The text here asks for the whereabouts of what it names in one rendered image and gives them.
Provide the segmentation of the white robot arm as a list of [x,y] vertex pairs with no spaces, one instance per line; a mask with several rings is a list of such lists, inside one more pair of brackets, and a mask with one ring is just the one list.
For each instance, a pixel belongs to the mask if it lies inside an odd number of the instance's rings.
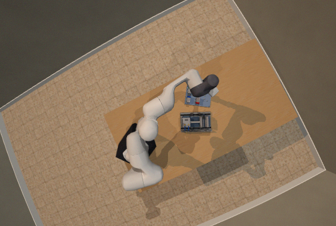
[[139,119],[136,131],[127,136],[127,149],[123,152],[124,158],[133,166],[122,178],[124,190],[134,191],[162,181],[163,170],[149,159],[149,145],[145,141],[157,137],[157,119],[173,109],[175,88],[183,82],[186,82],[192,95],[197,98],[206,94],[213,97],[219,92],[216,87],[219,79],[216,75],[211,74],[203,81],[198,70],[190,69],[168,84],[158,97],[144,104],[144,117]]

